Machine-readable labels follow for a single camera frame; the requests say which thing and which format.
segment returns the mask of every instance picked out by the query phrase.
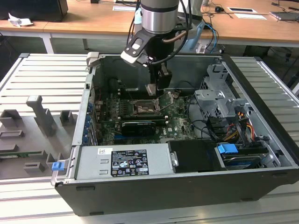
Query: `metal slotted surface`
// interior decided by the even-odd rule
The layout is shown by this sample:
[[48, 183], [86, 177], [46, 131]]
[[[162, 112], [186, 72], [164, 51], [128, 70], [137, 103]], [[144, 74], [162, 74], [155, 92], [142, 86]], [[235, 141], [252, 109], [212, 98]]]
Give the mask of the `metal slotted surface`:
[[[257, 62], [252, 57], [232, 59], [299, 146], [299, 100], [263, 62]], [[233, 83], [233, 86], [244, 98], [237, 84]]]
[[21, 116], [34, 115], [28, 96], [41, 95], [52, 115], [62, 110], [79, 112], [88, 72], [86, 55], [30, 54], [22, 58], [0, 92], [0, 113], [16, 109]]

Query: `warning label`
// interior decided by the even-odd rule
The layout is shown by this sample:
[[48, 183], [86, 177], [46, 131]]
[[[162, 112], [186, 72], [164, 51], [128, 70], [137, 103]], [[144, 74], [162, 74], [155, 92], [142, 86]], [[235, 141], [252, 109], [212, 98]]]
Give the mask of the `warning label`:
[[112, 151], [111, 176], [149, 175], [146, 150]]

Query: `blue tab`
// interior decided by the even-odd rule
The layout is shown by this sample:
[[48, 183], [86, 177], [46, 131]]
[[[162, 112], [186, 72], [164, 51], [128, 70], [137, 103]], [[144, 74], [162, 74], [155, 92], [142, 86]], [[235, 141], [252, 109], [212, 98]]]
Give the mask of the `blue tab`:
[[238, 149], [235, 144], [221, 144], [218, 147], [220, 154], [222, 153], [238, 153]]
[[63, 171], [64, 162], [54, 162], [52, 165], [52, 171]]

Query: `wooden desk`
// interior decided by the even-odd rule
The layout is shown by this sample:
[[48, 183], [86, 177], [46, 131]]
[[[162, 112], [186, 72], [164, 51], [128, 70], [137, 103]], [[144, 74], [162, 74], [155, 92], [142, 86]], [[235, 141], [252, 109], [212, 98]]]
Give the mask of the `wooden desk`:
[[134, 12], [113, 11], [113, 2], [91, 4], [89, 0], [68, 0], [63, 22], [48, 22], [44, 32], [127, 35]]
[[[269, 12], [282, 12], [282, 9], [271, 5], [275, 0], [213, 0], [215, 4], [221, 4], [226, 12], [231, 13], [227, 7], [252, 8], [257, 14], [269, 14]], [[288, 7], [299, 8], [299, 3], [280, 1], [280, 5], [287, 11]], [[264, 45], [264, 46], [299, 46], [299, 24], [297, 22], [278, 21], [272, 15], [263, 15], [267, 20], [239, 19], [234, 14], [215, 13], [215, 5], [202, 7], [202, 12], [211, 11], [213, 27], [219, 33], [219, 43]], [[201, 39], [211, 38], [211, 31], [204, 30]]]
[[[79, 38], [125, 40], [129, 26], [134, 16], [133, 12], [112, 11], [113, 3], [102, 2], [91, 4], [89, 0], [67, 0], [69, 11], [63, 22], [34, 21], [34, 26], [13, 27], [8, 21], [0, 21], [0, 32], [3, 35], [41, 37], [48, 53], [54, 53], [51, 44], [52, 38]], [[259, 14], [268, 14], [270, 11], [282, 11], [272, 6], [272, 0], [213, 0], [215, 4], [222, 4], [227, 12], [227, 7], [253, 8]], [[299, 7], [298, 3], [280, 1], [281, 6], [288, 10], [289, 6]], [[215, 6], [202, 7], [202, 12], [214, 12]], [[277, 22], [272, 15], [264, 15], [267, 20], [239, 19], [234, 14], [231, 19], [227, 14], [214, 12], [212, 23], [219, 32], [218, 43], [299, 47], [299, 24]], [[212, 38], [210, 30], [204, 30], [201, 40], [204, 42]]]

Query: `wire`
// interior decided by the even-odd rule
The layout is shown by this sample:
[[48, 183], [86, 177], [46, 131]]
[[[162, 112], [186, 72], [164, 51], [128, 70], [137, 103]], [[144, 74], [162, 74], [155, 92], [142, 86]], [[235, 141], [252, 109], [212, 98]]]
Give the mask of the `wire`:
[[160, 61], [156, 61], [156, 62], [153, 62], [153, 61], [149, 61], [149, 64], [150, 65], [158, 65], [158, 64], [162, 64], [164, 62], [167, 62], [168, 60], [172, 59], [176, 54], [178, 54], [178, 52], [183, 48], [183, 46], [185, 45], [187, 39], [188, 39], [188, 34], [189, 34], [189, 30], [191, 29], [191, 26], [192, 26], [192, 10], [191, 10], [191, 0], [188, 0], [188, 6], [189, 6], [189, 22], [188, 22], [188, 15], [187, 15], [187, 11], [186, 11], [186, 7], [184, 5], [184, 2], [183, 0], [180, 0], [181, 4], [182, 4], [182, 7], [183, 7], [183, 11], [184, 11], [184, 14], [185, 14], [185, 19], [186, 19], [186, 23], [188, 24], [187, 25], [187, 28], [186, 28], [186, 35], [184, 37], [184, 40], [183, 42], [181, 43], [181, 45], [179, 46], [178, 49], [176, 49], [176, 51], [172, 52], [168, 57], [160, 60]]
[[[138, 8], [140, 6], [140, 3], [141, 3], [141, 0], [136, 1], [135, 12], [138, 10]], [[130, 25], [130, 28], [129, 28], [128, 37], [127, 37], [127, 45], [129, 44], [130, 35], [133, 35], [133, 33], [134, 33], [134, 27], [135, 27], [134, 21], [135, 21], [135, 14], [134, 14], [134, 17], [132, 19], [132, 22], [131, 22], [131, 25]]]
[[213, 50], [215, 49], [215, 47], [217, 46], [217, 42], [218, 42], [218, 40], [219, 40], [219, 33], [218, 33], [218, 31], [217, 31], [216, 29], [214, 29], [213, 24], [212, 24], [212, 17], [213, 17], [214, 15], [213, 15], [213, 14], [207, 14], [207, 16], [208, 16], [209, 19], [210, 19], [210, 24], [211, 24], [211, 26], [209, 26], [209, 25], [207, 25], [207, 24], [206, 24], [206, 26], [208, 26], [208, 27], [211, 29], [211, 31], [212, 31], [212, 39], [211, 39], [211, 41], [209, 42], [209, 44], [207, 45], [206, 49], [209, 50], [208, 48], [210, 47], [211, 43], [213, 42], [213, 39], [215, 39], [213, 48], [212, 48], [211, 50], [209, 50], [210, 53], [212, 53]]
[[281, 55], [278, 54], [272, 47], [269, 48], [274, 54], [276, 54], [278, 57], [286, 59], [286, 57], [282, 57]]
[[285, 74], [282, 76], [281, 80], [284, 80], [285, 76], [288, 74], [288, 72], [290, 71], [290, 69], [293, 67], [293, 65], [296, 63], [296, 61], [299, 59], [299, 56], [296, 58], [296, 60], [290, 65], [290, 67], [288, 68], [288, 70], [285, 72]]
[[194, 85], [192, 85], [189, 81], [186, 81], [186, 80], [181, 80], [179, 81], [179, 83], [176, 85], [176, 87], [174, 87], [175, 89], [178, 89], [179, 85], [181, 83], [188, 83], [194, 90], [196, 90], [196, 87]]
[[122, 135], [122, 133], [120, 133], [120, 132], [117, 132], [117, 131], [112, 131], [112, 132], [115, 132], [115, 133], [118, 133], [118, 134]]
[[8, 38], [6, 38], [7, 43], [11, 46], [11, 48], [18, 54], [19, 52], [13, 47], [13, 45], [8, 41]]
[[197, 121], [201, 121], [203, 122], [203, 120], [194, 120], [194, 121], [190, 121], [190, 123], [193, 125], [193, 127], [195, 127], [197, 130], [200, 130], [201, 131], [201, 134], [202, 133], [206, 133], [208, 136], [212, 137], [211, 134], [207, 131], [204, 130], [204, 127], [203, 128], [200, 128], [200, 127], [197, 127], [194, 123], [197, 122]]

